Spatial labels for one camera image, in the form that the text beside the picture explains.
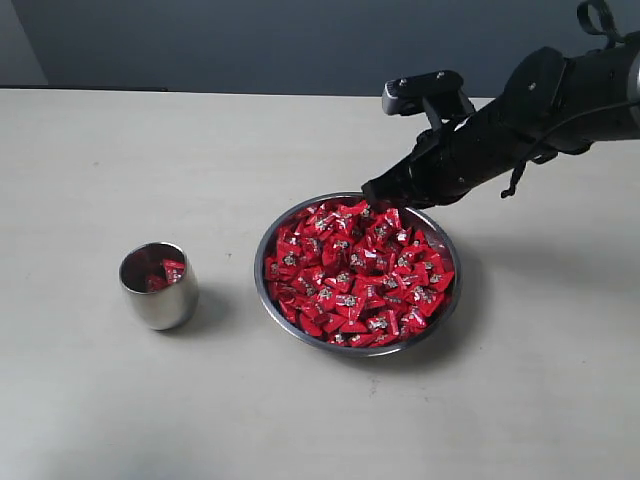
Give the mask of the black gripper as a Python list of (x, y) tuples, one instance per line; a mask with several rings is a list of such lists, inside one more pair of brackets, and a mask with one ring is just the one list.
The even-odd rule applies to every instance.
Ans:
[(513, 169), (535, 138), (507, 125), (501, 107), (496, 99), (463, 121), (423, 133), (409, 155), (361, 186), (364, 198), (383, 210), (424, 210), (455, 203)]

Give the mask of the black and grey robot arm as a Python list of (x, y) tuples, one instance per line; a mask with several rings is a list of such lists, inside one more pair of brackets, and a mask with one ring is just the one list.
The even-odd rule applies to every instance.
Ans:
[(367, 202), (376, 208), (446, 206), (505, 172), (511, 177), (501, 195), (508, 198), (529, 163), (581, 155), (596, 142), (638, 139), (639, 34), (620, 34), (604, 1), (583, 1), (576, 15), (585, 33), (605, 37), (603, 48), (574, 58), (540, 48), (481, 109), (452, 70), (387, 82), (383, 111), (425, 114), (430, 126), (405, 158), (363, 184)]

